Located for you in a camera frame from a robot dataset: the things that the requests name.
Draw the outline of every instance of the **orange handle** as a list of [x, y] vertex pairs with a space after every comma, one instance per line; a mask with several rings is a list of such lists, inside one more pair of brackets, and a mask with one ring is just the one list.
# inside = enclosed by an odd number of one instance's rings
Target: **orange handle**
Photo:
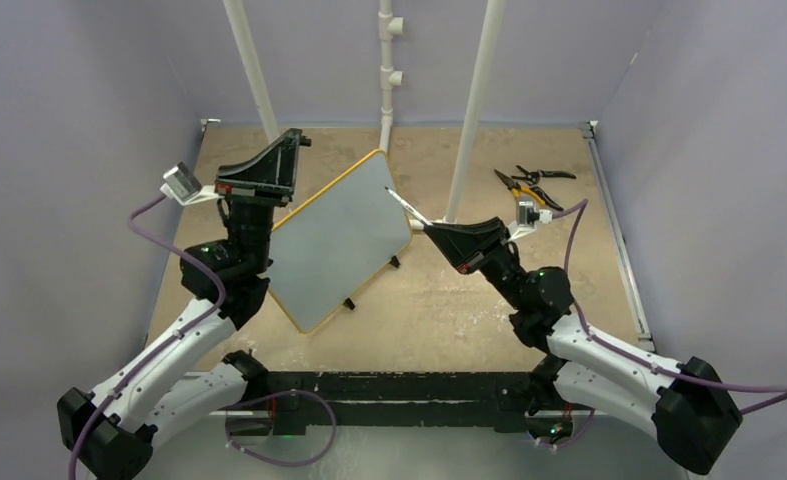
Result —
[[545, 207], [546, 206], [546, 201], [543, 200], [542, 198], [540, 198], [540, 195], [538, 195], [538, 194], [534, 193], [533, 191], [531, 191], [530, 188], [528, 188], [528, 187], [520, 187], [520, 190], [522, 190], [522, 192], [525, 193], [526, 195], [534, 198], [537, 201], [537, 203], [540, 204], [541, 207]]

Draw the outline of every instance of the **white stylus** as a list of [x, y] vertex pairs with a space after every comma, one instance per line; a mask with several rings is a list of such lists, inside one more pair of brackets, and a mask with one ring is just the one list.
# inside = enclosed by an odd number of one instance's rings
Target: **white stylus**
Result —
[[390, 190], [387, 187], [384, 187], [384, 189], [387, 190], [387, 193], [392, 195], [393, 198], [395, 198], [400, 205], [402, 205], [402, 208], [404, 208], [405, 211], [413, 215], [414, 218], [420, 221], [420, 223], [422, 223], [426, 227], [430, 227], [432, 225], [432, 223], [427, 218], [425, 218], [423, 214], [419, 213], [416, 208], [414, 208], [410, 203], [406, 202], [405, 199], [400, 197], [398, 193], [394, 192], [393, 190]]

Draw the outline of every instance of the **white arm segment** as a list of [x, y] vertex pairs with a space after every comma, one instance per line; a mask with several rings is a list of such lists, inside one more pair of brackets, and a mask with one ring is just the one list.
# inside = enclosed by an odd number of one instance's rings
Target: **white arm segment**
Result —
[[[578, 315], [575, 313], [561, 317], [552, 329], [554, 332], [547, 337], [549, 351], [552, 355], [571, 362], [577, 362], [593, 370], [593, 373], [614, 382], [627, 390], [631, 397], [647, 405], [655, 405], [660, 399], [657, 393], [659, 387], [668, 388], [673, 383], [672, 378], [652, 373], [648, 368], [644, 368], [599, 345], [593, 339], [587, 338], [584, 329], [581, 328]], [[590, 331], [611, 345], [641, 357], [648, 362], [667, 370], [679, 371], [677, 367], [678, 362], [671, 358], [643, 351], [594, 327], [590, 327]]]
[[158, 449], [209, 413], [234, 405], [245, 391], [246, 380], [234, 366], [226, 363], [199, 377], [179, 380], [146, 420], [157, 427], [152, 446]]
[[634, 425], [657, 439], [652, 423], [655, 404], [640, 400], [614, 382], [575, 362], [567, 362], [558, 371], [555, 390], [567, 402], [581, 403]]
[[[151, 345], [112, 377], [93, 388], [93, 392], [96, 394], [93, 402], [101, 403], [111, 389], [119, 383], [123, 375], [139, 363], [140, 359], [166, 339], [178, 335], [181, 327], [190, 323], [211, 306], [212, 304], [207, 300], [190, 300], [181, 315]], [[122, 396], [110, 404], [105, 410], [105, 415], [108, 417], [114, 414], [118, 415], [120, 418], [119, 427], [129, 432], [135, 432], [140, 428], [155, 404], [172, 385], [187, 373], [199, 358], [236, 331], [231, 319], [220, 318], [217, 312], [202, 320], [182, 338], [173, 341], [149, 362], [131, 379], [128, 386], [121, 390]]]

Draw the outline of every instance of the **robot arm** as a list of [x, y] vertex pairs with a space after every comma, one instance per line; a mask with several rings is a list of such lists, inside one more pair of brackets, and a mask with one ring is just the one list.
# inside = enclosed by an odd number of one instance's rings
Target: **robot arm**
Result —
[[[185, 256], [219, 277], [223, 302], [214, 308], [220, 298], [216, 285], [182, 258], [181, 283], [195, 298], [181, 315], [90, 392], [72, 388], [60, 398], [63, 443], [99, 478], [133, 478], [154, 448], [172, 435], [250, 392], [258, 393], [250, 390], [257, 387], [250, 381], [256, 364], [251, 356], [226, 360], [194, 382], [178, 381], [263, 304], [269, 280], [260, 274], [269, 266], [273, 212], [292, 200], [298, 150], [311, 143], [301, 133], [290, 129], [255, 158], [220, 167], [213, 189], [202, 188], [183, 166], [164, 176], [161, 192], [182, 205], [219, 198], [228, 238], [190, 247]], [[70, 478], [73, 475], [71, 463]]]
[[499, 218], [475, 225], [427, 224], [423, 231], [458, 273], [481, 272], [516, 310], [510, 320], [517, 338], [547, 354], [531, 373], [530, 415], [556, 401], [583, 404], [646, 432], [688, 470], [710, 471], [742, 416], [728, 392], [661, 372], [720, 382], [711, 365], [695, 357], [682, 364], [588, 326], [578, 305], [577, 312], [570, 308], [575, 299], [567, 272], [559, 267], [525, 271]]

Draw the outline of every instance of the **pliers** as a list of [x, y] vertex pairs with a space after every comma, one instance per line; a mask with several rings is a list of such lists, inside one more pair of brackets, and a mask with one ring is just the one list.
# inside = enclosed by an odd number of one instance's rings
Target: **pliers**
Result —
[[502, 183], [504, 183], [505, 186], [508, 187], [508, 190], [510, 190], [511, 193], [514, 194], [514, 198], [517, 198], [522, 194], [526, 194], [531, 198], [535, 199], [537, 203], [540, 204], [541, 207], [546, 205], [546, 201], [543, 199], [543, 197], [538, 195], [537, 192], [535, 192], [534, 190], [528, 188], [525, 185], [520, 185], [519, 182], [511, 180], [511, 177], [505, 175], [499, 170], [493, 170], [493, 172], [495, 172], [496, 176], [499, 177], [499, 180], [502, 180]]
[[521, 177], [511, 176], [512, 179], [523, 180], [524, 182], [526, 182], [528, 184], [528, 188], [532, 191], [532, 193], [536, 194], [541, 199], [543, 199], [545, 206], [548, 206], [549, 208], [553, 210], [557, 210], [559, 212], [562, 212], [564, 210], [564, 207], [562, 207], [561, 205], [558, 204], [558, 202], [553, 200], [552, 197], [550, 197], [542, 188], [537, 186], [537, 184], [540, 183], [541, 178], [571, 178], [575, 180], [576, 178], [575, 175], [573, 175], [570, 172], [565, 172], [563, 170], [535, 170], [533, 172], [529, 172], [528, 170], [526, 170], [525, 168], [519, 165], [517, 165], [517, 170], [523, 172], [524, 176]]

